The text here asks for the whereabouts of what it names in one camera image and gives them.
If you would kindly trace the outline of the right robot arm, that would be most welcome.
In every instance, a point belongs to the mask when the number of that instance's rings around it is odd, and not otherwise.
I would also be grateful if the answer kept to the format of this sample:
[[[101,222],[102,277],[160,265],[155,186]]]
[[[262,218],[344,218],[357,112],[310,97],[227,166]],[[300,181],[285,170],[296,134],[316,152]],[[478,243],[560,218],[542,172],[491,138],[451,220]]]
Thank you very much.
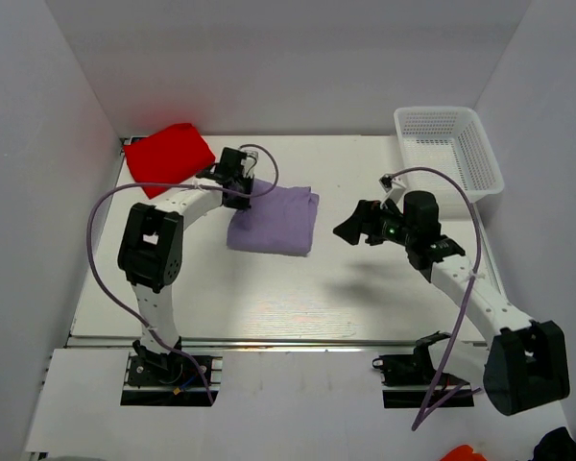
[[[486,279],[478,279],[465,250],[442,233],[439,207],[425,191],[406,194],[402,206],[392,199],[362,200],[334,234],[350,245],[393,242],[402,246],[411,266],[445,293],[484,338],[482,357],[458,352],[447,359],[430,349],[414,359],[423,381],[458,383],[483,379],[492,405],[510,416],[570,393],[564,333],[552,321],[538,322],[503,297]]]

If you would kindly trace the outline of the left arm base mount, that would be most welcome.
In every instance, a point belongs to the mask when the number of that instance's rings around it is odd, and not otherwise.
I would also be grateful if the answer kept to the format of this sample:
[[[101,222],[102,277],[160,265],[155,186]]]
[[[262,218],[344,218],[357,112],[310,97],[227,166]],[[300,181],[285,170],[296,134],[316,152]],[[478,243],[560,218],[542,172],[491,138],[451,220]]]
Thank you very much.
[[[174,372],[162,376],[132,354],[122,386],[123,407],[211,407],[203,380],[188,360],[177,365]]]

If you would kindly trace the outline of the red t shirt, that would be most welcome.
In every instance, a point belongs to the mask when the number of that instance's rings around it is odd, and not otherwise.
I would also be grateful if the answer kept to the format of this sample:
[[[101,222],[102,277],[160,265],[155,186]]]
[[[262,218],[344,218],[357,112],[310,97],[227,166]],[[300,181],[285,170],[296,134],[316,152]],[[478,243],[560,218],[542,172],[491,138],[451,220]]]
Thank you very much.
[[[197,128],[180,123],[124,148],[135,182],[179,184],[212,165],[216,157]]]

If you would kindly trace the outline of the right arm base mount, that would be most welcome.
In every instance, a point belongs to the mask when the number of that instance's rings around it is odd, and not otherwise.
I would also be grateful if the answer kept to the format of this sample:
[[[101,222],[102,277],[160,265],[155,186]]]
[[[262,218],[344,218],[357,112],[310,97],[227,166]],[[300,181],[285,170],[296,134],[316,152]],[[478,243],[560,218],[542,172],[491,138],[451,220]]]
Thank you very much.
[[[433,365],[430,348],[445,345],[442,341],[450,338],[449,333],[436,332],[425,336],[416,342],[410,353],[394,353],[379,355],[372,361],[372,367],[382,376],[384,408],[419,408],[426,394],[436,368]],[[437,402],[447,391],[462,383],[462,380],[445,371],[431,397],[430,404]],[[473,394],[466,383],[459,392],[446,401],[444,408],[473,407]]]

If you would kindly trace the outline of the purple t shirt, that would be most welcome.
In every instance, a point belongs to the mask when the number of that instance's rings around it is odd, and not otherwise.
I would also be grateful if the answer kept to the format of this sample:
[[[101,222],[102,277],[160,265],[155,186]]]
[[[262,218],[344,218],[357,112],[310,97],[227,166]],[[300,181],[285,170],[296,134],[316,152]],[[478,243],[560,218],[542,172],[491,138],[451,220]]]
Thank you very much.
[[[320,196],[305,186],[272,186],[255,180],[251,207],[237,211],[228,224],[227,246],[234,251],[306,256],[313,234]]]

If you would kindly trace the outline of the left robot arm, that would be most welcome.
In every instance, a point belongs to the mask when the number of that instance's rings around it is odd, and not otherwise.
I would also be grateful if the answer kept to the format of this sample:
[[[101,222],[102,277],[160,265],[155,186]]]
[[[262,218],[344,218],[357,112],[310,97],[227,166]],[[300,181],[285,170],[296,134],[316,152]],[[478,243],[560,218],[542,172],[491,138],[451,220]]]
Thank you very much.
[[[134,342],[137,355],[151,358],[151,372],[172,383],[183,372],[173,308],[172,284],[182,266],[183,233],[208,212],[250,207],[258,155],[226,148],[220,161],[198,173],[192,183],[163,202],[131,207],[118,252],[118,267],[147,322]]]

